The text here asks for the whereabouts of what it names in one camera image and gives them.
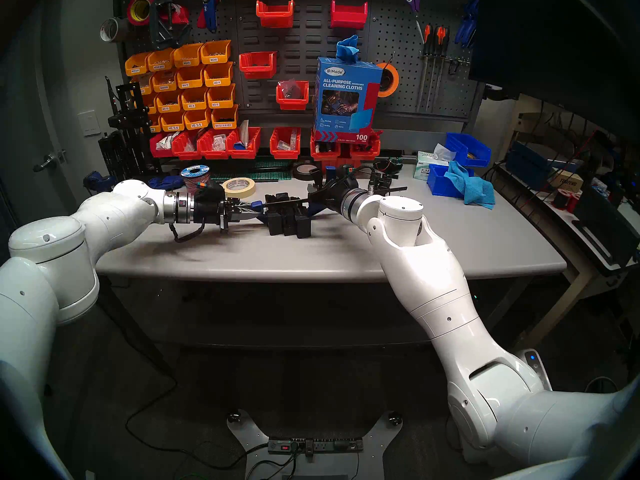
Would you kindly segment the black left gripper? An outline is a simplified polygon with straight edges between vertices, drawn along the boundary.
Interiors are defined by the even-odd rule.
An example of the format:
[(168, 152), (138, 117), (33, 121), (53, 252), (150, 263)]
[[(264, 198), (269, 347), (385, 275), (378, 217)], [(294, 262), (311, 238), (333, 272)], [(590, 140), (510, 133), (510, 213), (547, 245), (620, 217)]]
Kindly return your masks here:
[(193, 223), (199, 223), (198, 233), (204, 231), (206, 224), (219, 226), (221, 233), (229, 232), (229, 222), (239, 223), (245, 220), (262, 221), (263, 213), (248, 210), (260, 210), (261, 201), (242, 201), (240, 199), (213, 200), (204, 196), (194, 197)]

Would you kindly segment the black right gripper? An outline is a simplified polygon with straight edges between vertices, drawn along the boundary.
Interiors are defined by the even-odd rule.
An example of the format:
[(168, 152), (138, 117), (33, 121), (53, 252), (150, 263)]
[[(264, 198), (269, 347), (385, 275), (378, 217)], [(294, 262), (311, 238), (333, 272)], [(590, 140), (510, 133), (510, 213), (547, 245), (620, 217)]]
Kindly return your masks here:
[(342, 203), (345, 196), (357, 189), (357, 180), (351, 180), (351, 172), (347, 171), (335, 180), (329, 180), (323, 187), (308, 184), (308, 209), (329, 209), (342, 214)]

